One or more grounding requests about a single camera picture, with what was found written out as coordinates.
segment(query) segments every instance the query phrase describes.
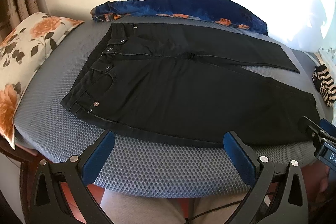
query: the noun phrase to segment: curtain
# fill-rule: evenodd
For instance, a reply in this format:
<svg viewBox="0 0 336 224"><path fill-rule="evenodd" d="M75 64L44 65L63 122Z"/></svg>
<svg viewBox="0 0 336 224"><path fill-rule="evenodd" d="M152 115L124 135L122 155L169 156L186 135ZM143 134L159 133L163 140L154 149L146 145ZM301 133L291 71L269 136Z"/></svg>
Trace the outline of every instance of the curtain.
<svg viewBox="0 0 336 224"><path fill-rule="evenodd" d="M36 0L0 0L0 44L30 15L39 11Z"/></svg>

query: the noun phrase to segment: beige pants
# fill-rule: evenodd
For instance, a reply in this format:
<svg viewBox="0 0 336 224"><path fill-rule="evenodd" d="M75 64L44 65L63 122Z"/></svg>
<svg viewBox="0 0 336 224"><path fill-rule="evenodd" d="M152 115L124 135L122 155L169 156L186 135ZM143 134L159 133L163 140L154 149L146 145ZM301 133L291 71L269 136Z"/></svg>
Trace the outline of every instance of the beige pants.
<svg viewBox="0 0 336 224"><path fill-rule="evenodd" d="M242 200L244 196L245 193L190 199L189 215L195 216L213 208ZM185 223L181 207L174 198L143 198L105 190L100 206L115 224ZM191 223L225 223L237 206L238 204L207 213Z"/></svg>

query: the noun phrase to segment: black jeans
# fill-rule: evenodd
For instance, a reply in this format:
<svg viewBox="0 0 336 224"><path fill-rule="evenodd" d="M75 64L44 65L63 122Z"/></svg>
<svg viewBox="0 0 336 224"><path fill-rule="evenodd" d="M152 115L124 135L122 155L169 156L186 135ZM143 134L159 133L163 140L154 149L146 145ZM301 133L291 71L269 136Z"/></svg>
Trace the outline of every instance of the black jeans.
<svg viewBox="0 0 336 224"><path fill-rule="evenodd" d="M138 139L222 147L235 131L248 145L308 140L319 122L312 94L238 65L298 71L279 45L179 24L121 24L89 56L61 104L78 118Z"/></svg>

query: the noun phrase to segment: blue floral blanket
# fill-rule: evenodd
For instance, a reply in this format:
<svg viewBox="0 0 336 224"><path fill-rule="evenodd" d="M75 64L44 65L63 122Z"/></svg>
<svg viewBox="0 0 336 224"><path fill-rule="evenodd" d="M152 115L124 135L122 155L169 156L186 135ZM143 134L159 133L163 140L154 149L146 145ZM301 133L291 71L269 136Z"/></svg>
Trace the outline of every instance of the blue floral blanket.
<svg viewBox="0 0 336 224"><path fill-rule="evenodd" d="M95 21L123 16L168 16L216 22L268 35L259 17L231 0L125 0L106 2L91 10Z"/></svg>

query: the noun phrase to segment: cable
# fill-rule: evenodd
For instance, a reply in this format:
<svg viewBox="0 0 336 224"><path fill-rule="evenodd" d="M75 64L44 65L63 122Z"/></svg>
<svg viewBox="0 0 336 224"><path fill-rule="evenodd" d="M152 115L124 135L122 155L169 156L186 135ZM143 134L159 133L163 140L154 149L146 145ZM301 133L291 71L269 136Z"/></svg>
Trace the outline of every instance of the cable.
<svg viewBox="0 0 336 224"><path fill-rule="evenodd" d="M332 201L334 199L334 197L327 199L326 201L323 202L308 202L309 206L314 206L314 207L323 207L325 204L329 203L330 201Z"/></svg>
<svg viewBox="0 0 336 224"><path fill-rule="evenodd" d="M266 194L266 196L267 196L267 195L274 195L274 194L275 194L275 192L269 192L269 193ZM205 214L208 214L208 213L211 213L211 212L220 210L220 209L224 209L224 208L226 208L226 207L230 207L230 206L232 206L232 205L236 205L236 204L238 204L238 203L240 203L240 202L242 202L242 200L240 200L240 201L236 201L236 202L232 202L232 203L229 203L229 204L226 204L226 205L223 205L223 206L220 206L220 207L217 207L217 208L214 208L214 209L205 211L205 212L203 212L203 213L200 213L200 214L198 214L198 215L196 215L196 216L194 216L194 217L188 219L184 224L189 224L189 223L190 223L191 221L193 221L195 218L198 218L198 217L200 217L200 216L202 216L202 215L205 215Z"/></svg>

